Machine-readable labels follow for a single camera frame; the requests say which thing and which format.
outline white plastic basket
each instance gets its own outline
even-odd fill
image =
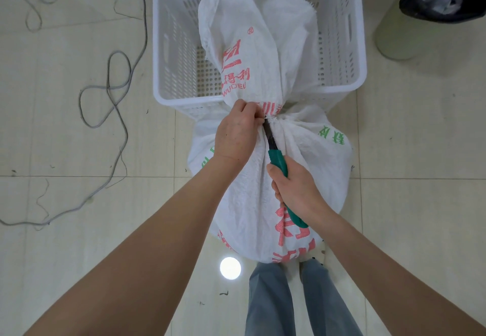
[[[221,76],[205,59],[198,30],[201,0],[154,0],[154,97],[191,118],[227,112]],[[367,75],[361,0],[307,0],[317,11],[322,87],[291,102],[331,109]]]

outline white circular light spot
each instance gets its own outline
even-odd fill
[[[235,278],[238,278],[238,276],[240,276],[241,264],[236,258],[226,257],[221,261],[221,264],[219,265],[219,270],[221,271],[221,274],[224,276],[224,278],[227,278],[228,280],[234,280]]]

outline leg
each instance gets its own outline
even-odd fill
[[[301,266],[305,302],[314,336],[362,336],[328,270],[316,259],[302,262]]]
[[[250,277],[245,336],[295,336],[292,296],[277,263],[258,263]]]

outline person's left arm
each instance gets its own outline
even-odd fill
[[[164,334],[189,282],[216,208],[255,148],[264,114],[238,100],[214,156],[26,335]]]

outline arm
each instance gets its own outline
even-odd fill
[[[255,148],[263,116],[255,103],[238,100],[218,127],[213,158],[27,335],[164,334],[216,208]]]
[[[288,178],[268,165],[272,187],[332,249],[393,336],[486,335],[486,328],[382,252],[321,197],[311,174],[285,157]]]

